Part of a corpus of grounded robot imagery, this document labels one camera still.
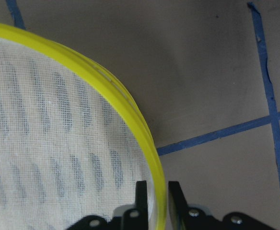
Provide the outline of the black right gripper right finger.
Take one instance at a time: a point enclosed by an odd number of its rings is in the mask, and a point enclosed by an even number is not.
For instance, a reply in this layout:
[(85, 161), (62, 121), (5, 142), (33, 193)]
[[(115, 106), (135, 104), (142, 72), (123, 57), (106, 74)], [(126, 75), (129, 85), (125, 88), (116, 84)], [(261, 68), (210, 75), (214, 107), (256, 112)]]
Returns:
[(197, 230), (200, 227), (202, 210), (187, 203), (179, 182), (168, 182), (168, 199), (170, 220), (174, 230)]

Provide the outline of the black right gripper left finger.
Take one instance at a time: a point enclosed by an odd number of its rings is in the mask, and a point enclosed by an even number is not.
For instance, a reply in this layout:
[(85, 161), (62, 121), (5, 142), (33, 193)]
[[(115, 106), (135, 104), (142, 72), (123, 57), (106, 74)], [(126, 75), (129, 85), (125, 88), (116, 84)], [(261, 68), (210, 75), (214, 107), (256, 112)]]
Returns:
[(134, 205), (124, 211), (121, 217), (121, 230), (147, 230), (148, 195), (146, 181), (137, 181)]

